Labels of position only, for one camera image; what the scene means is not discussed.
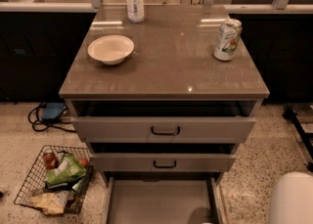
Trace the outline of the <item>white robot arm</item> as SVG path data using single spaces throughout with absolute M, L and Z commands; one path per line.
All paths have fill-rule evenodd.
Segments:
M 268 224 L 313 224 L 313 176 L 302 172 L 283 175 L 276 183 Z

